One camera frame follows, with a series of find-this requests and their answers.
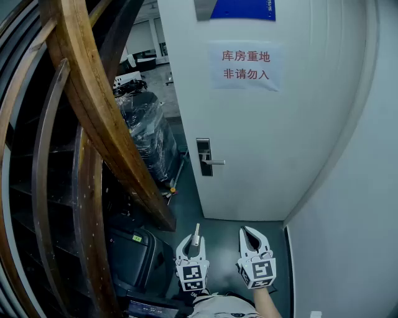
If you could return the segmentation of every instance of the white wall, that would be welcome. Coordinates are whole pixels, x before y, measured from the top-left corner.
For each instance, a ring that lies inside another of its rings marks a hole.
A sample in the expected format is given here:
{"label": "white wall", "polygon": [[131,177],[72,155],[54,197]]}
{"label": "white wall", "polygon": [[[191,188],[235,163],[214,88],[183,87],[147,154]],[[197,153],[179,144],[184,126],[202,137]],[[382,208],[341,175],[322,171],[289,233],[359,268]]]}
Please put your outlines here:
{"label": "white wall", "polygon": [[160,13],[157,0],[145,0],[139,9],[138,15],[134,22],[140,23],[142,21],[148,21],[149,19],[156,19],[158,17],[160,17]]}
{"label": "white wall", "polygon": [[127,48],[126,46],[123,48],[122,57],[120,58],[120,62],[127,60]]}
{"label": "white wall", "polygon": [[133,25],[129,38],[127,39],[126,48],[128,54],[135,54],[155,48],[150,32],[149,21]]}
{"label": "white wall", "polygon": [[163,27],[162,27],[162,21],[160,18],[155,19],[155,26],[156,26],[156,33],[157,33],[157,39],[159,40],[159,43],[166,42],[164,39],[164,33],[163,33]]}
{"label": "white wall", "polygon": [[398,2],[378,3],[378,59],[363,114],[328,179],[288,225],[297,318],[396,317]]}

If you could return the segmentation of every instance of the paper sign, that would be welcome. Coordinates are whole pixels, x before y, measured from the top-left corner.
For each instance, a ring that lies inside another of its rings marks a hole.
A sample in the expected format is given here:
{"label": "paper sign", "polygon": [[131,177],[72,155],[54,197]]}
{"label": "paper sign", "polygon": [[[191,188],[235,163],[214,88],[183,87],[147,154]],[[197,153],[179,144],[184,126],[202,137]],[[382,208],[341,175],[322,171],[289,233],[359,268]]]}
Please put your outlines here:
{"label": "paper sign", "polygon": [[211,41],[208,54],[212,87],[280,91],[283,57],[279,44]]}

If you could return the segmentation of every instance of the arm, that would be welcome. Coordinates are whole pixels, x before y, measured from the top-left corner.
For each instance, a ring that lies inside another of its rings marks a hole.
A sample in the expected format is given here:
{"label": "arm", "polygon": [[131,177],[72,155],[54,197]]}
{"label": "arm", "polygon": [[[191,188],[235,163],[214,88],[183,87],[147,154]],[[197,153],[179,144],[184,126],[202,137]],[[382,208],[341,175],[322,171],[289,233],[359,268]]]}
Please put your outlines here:
{"label": "arm", "polygon": [[254,303],[256,311],[263,318],[282,318],[276,309],[267,288],[259,288],[254,290]]}

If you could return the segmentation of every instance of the blue sign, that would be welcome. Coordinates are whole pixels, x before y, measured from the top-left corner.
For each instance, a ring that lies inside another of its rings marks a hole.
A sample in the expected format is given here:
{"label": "blue sign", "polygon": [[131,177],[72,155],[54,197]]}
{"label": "blue sign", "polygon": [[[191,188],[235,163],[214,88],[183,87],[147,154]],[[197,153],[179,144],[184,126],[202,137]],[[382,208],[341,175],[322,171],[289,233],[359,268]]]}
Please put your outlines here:
{"label": "blue sign", "polygon": [[194,0],[197,20],[261,19],[275,21],[275,0]]}
{"label": "blue sign", "polygon": [[275,0],[217,0],[211,19],[218,18],[275,21]]}

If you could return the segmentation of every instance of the wooden frame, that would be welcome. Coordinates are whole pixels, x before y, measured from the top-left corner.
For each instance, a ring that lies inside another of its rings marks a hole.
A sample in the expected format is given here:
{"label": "wooden frame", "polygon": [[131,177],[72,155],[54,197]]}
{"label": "wooden frame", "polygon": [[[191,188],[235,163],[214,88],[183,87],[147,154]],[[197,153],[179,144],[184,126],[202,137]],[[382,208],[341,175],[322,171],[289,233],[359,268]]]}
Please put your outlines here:
{"label": "wooden frame", "polygon": [[105,9],[110,5],[111,2],[112,0],[101,0],[90,12],[89,19],[91,26],[95,25],[95,22],[98,21],[102,13],[104,13]]}
{"label": "wooden frame", "polygon": [[54,257],[50,233],[49,209],[47,206],[47,165],[55,115],[69,72],[68,60],[62,60],[49,87],[40,116],[32,169],[32,208],[37,245],[50,287],[65,317],[69,317],[67,311],[69,300]]}
{"label": "wooden frame", "polygon": [[8,27],[14,22],[16,17],[32,2],[33,0],[22,0],[0,23],[0,37],[8,29]]}
{"label": "wooden frame", "polygon": [[[101,49],[100,55],[109,84],[114,81],[125,44],[123,40],[115,40],[115,35],[127,33],[128,36],[141,2],[142,0],[126,1],[102,45],[104,50]],[[90,23],[93,26],[96,20],[91,17],[93,15],[90,14]],[[81,267],[87,277],[87,282],[90,282],[92,300],[101,311],[101,315],[109,318],[122,317],[113,288],[104,236],[101,178],[103,161],[83,129],[80,134],[81,141],[75,150],[75,166],[78,168],[74,172],[73,178],[76,181],[73,185],[78,184],[78,186],[73,188],[73,196],[77,198],[73,212]]]}
{"label": "wooden frame", "polygon": [[38,20],[39,13],[37,10],[30,12],[23,27],[13,33],[13,37],[3,46],[2,54],[5,54],[7,58],[0,61],[0,71],[2,72],[2,79],[0,80],[0,98],[2,98],[6,92],[6,88],[9,83],[15,67],[18,65],[19,60],[24,54],[25,50],[29,47],[29,43],[26,44],[25,50],[18,50],[15,52],[14,49],[17,43],[22,37],[34,37],[34,35],[40,30],[40,22]]}
{"label": "wooden frame", "polygon": [[12,38],[14,32],[20,27],[22,24],[27,22],[27,16],[33,11],[38,11],[38,5],[34,2],[28,4],[28,6],[18,14],[16,17],[12,17],[13,20],[9,23],[6,29],[2,29],[0,35],[0,47],[3,48],[7,41]]}
{"label": "wooden frame", "polygon": [[175,230],[175,218],[131,140],[114,100],[84,0],[40,0],[39,8],[44,21],[58,17],[47,46],[54,65],[65,57],[71,64],[65,92],[85,132],[126,191],[157,225]]}
{"label": "wooden frame", "polygon": [[[8,86],[6,91],[6,95],[2,102],[2,106],[0,108],[0,179],[2,175],[2,159],[4,155],[4,147],[6,146],[6,134],[8,123],[11,118],[12,109],[15,105],[16,99],[19,94],[19,90],[21,88],[22,82],[25,78],[26,73],[29,70],[30,65],[32,64],[37,52],[43,45],[45,39],[49,36],[51,31],[53,31],[57,22],[53,19],[50,19],[33,40],[28,50],[25,52],[22,57],[19,66],[17,67],[14,76]],[[10,246],[8,244],[7,235],[6,235],[6,227],[4,223],[4,216],[2,210],[2,198],[0,198],[0,258],[3,264],[4,271],[7,274],[7,277],[10,281],[11,286],[14,289],[19,301],[22,304],[22,307],[25,309],[27,315],[29,317],[39,317],[39,314],[35,310],[32,302],[30,301],[26,290],[22,284],[22,281],[18,275],[16,266],[14,264],[14,260],[12,259]]]}

